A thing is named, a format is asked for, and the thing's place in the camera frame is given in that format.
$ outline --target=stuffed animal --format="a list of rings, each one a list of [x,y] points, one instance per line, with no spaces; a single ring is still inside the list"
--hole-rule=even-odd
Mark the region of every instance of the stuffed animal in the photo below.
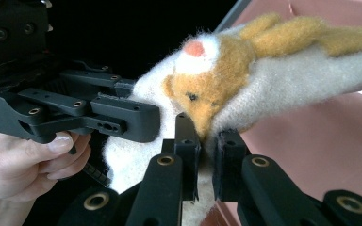
[[[119,193],[140,182],[163,138],[174,138],[186,112],[206,152],[198,202],[183,204],[183,225],[199,225],[214,204],[214,138],[243,132],[261,118],[362,89],[362,26],[332,27],[320,18],[283,22],[275,13],[215,34],[187,39],[136,83],[130,100],[157,105],[157,138],[136,143],[110,137],[105,157]]]

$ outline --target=black eye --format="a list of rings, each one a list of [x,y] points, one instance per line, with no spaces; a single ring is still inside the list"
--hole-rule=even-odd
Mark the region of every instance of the black eye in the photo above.
[[[196,94],[187,92],[186,95],[189,97],[189,99],[190,99],[191,101],[196,101],[196,100],[198,100],[198,96],[197,96]]]

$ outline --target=pink nose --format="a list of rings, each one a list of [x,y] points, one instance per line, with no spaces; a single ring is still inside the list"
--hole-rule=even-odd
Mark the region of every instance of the pink nose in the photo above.
[[[205,53],[204,46],[198,40],[190,40],[185,45],[183,50],[193,57],[200,57]]]

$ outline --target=human hand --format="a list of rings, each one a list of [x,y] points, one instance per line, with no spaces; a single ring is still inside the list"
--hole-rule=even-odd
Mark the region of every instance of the human hand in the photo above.
[[[60,132],[52,142],[40,144],[0,134],[0,200],[35,200],[58,179],[81,171],[91,155],[90,139]],[[73,145],[76,154],[68,154]]]

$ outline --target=plush fox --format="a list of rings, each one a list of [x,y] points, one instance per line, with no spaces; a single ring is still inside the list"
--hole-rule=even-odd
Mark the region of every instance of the plush fox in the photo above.
[[[185,41],[136,83],[129,99],[157,105],[155,141],[110,137],[105,157],[111,188],[138,183],[163,138],[174,138],[175,116],[186,112],[206,153],[199,171],[200,200],[183,204],[183,225],[199,225],[214,204],[214,138],[301,105],[362,89],[362,26],[331,27],[320,18],[281,21],[275,13],[217,34]]]

